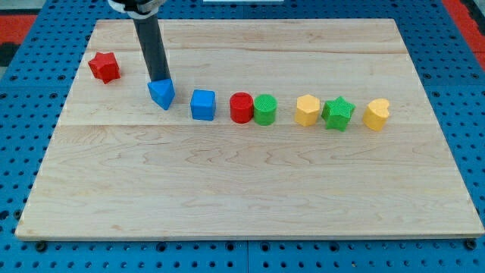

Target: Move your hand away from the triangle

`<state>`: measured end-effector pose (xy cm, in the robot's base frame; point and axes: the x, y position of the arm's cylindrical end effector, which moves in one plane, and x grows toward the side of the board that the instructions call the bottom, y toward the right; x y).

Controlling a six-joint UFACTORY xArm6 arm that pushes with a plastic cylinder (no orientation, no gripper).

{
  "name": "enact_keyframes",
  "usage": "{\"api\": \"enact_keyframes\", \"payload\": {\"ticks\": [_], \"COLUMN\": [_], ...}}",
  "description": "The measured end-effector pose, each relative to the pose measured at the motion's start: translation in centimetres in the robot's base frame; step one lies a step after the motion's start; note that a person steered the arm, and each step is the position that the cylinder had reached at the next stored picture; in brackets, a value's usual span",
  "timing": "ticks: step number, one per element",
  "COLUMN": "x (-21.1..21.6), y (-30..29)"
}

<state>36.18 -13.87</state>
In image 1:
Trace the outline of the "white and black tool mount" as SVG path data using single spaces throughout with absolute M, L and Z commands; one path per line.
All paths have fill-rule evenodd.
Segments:
M 108 0 L 108 5 L 115 11 L 127 14 L 132 19 L 144 20 L 158 13 L 166 0 Z

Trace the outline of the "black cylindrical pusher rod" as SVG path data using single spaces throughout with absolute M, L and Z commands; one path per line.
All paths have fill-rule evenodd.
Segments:
M 171 73 L 156 15 L 133 20 L 151 81 L 167 80 Z

